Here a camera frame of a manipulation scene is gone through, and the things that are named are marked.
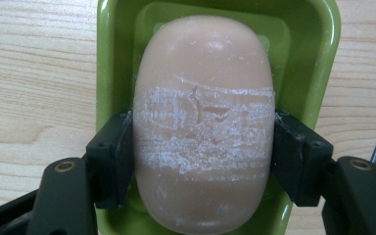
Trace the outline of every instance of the screw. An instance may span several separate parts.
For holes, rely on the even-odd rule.
[[[54,167],[54,169],[57,172],[66,172],[66,171],[73,169],[74,167],[75,167],[75,162],[65,161],[65,162],[57,164],[56,167]]]
[[[362,160],[350,160],[350,164],[357,169],[365,171],[370,171],[373,169],[370,163]]]

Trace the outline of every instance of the plastic tray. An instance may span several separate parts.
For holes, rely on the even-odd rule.
[[[161,25],[191,15],[248,25],[267,52],[276,108],[314,128],[340,38],[333,0],[100,0],[97,21],[97,128],[132,107],[143,51]],[[254,216],[229,234],[284,234],[292,203],[270,176]],[[97,211],[102,234],[175,234],[146,212],[135,181],[123,209]]]

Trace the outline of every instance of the green tray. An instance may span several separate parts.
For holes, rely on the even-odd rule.
[[[100,0],[97,21],[97,129],[132,107],[143,51],[163,24],[216,15],[246,24],[267,52],[276,108],[314,128],[340,38],[333,0]],[[292,203],[270,176],[258,210],[229,234],[284,234]],[[175,234],[146,212],[135,180],[120,210],[97,211],[104,235]]]

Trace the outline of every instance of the soap bar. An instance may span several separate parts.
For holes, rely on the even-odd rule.
[[[148,213],[184,234],[221,234],[255,212],[267,181],[274,92],[255,33],[214,16],[165,24],[134,95],[135,174]]]

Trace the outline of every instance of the wood grain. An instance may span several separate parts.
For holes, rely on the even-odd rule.
[[[342,37],[316,131],[334,158],[376,144],[376,1],[337,0]],[[0,205],[95,133],[96,0],[0,1]],[[321,207],[294,207],[287,234],[324,234]]]

